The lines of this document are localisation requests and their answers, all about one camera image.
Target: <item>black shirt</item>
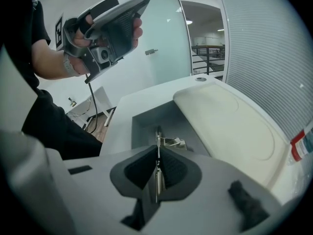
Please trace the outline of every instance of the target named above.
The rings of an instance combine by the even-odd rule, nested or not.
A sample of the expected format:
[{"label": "black shirt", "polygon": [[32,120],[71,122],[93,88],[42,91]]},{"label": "black shirt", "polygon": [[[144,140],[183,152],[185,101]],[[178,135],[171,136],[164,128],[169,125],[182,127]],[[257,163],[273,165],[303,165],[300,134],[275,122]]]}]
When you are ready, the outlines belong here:
[{"label": "black shirt", "polygon": [[2,31],[4,45],[18,71],[38,95],[22,131],[39,139],[45,147],[58,150],[63,159],[99,156],[102,143],[73,123],[47,91],[37,88],[39,80],[34,74],[31,48],[41,39],[50,43],[41,3],[14,0],[6,4],[9,6],[4,8],[2,17],[6,26],[6,31]]},{"label": "black shirt", "polygon": [[38,1],[27,0],[19,8],[18,15],[9,17],[11,32],[4,36],[4,44],[13,63],[29,86],[38,95],[23,126],[26,134],[35,136],[46,147],[63,150],[67,133],[67,116],[61,107],[53,103],[52,96],[39,90],[39,80],[34,74],[31,58],[32,44],[50,38],[44,25],[43,7]]}]

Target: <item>ceiling light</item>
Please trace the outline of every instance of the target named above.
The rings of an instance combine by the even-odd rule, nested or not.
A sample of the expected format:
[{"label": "ceiling light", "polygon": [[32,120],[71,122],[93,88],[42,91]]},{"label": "ceiling light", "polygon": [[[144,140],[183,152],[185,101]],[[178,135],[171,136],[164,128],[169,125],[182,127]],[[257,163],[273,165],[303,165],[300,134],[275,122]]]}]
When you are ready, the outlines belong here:
[{"label": "ceiling light", "polygon": [[186,24],[192,24],[192,21],[189,18],[186,18]]}]

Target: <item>wooden floor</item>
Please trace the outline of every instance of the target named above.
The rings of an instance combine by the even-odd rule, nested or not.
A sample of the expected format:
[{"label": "wooden floor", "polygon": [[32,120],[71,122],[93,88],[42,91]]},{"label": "wooden floor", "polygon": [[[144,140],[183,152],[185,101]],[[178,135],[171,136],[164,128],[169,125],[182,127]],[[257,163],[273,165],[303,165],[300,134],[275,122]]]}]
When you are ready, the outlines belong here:
[{"label": "wooden floor", "polygon": [[[107,132],[107,127],[104,126],[105,121],[107,120],[106,115],[101,115],[98,117],[98,123],[97,123],[97,128],[96,130],[92,133],[93,136],[95,136],[99,141],[103,142],[104,137]],[[96,118],[93,118],[92,121],[90,122],[87,131],[91,132],[96,125]]]}]

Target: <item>black cable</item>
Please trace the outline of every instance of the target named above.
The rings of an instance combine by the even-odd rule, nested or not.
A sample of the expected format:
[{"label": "black cable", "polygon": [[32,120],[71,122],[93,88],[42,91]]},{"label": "black cable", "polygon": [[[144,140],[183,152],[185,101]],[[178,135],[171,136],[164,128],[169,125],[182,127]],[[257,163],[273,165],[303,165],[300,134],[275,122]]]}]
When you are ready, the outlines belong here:
[{"label": "black cable", "polygon": [[93,95],[93,91],[92,91],[92,88],[91,88],[91,84],[88,83],[88,85],[89,85],[89,89],[90,89],[90,92],[91,92],[91,97],[92,97],[92,100],[93,100],[93,103],[94,103],[94,107],[96,108],[96,125],[95,125],[95,127],[94,127],[94,130],[93,130],[92,132],[90,132],[90,134],[91,134],[91,133],[93,133],[93,132],[96,130],[96,128],[97,128],[97,124],[98,124],[98,110],[97,110],[96,101],[94,100],[94,95]]}]

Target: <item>sticker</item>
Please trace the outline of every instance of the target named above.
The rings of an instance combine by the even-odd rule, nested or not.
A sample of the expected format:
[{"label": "sticker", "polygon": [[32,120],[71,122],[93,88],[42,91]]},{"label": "sticker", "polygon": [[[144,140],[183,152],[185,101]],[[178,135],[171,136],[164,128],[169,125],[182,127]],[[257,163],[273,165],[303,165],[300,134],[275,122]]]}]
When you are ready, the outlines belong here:
[{"label": "sticker", "polygon": [[63,21],[63,14],[55,24],[55,45],[57,50],[61,50],[63,48],[63,41],[62,41],[62,21]]},{"label": "sticker", "polygon": [[291,153],[296,161],[313,152],[313,121],[291,140]]}]

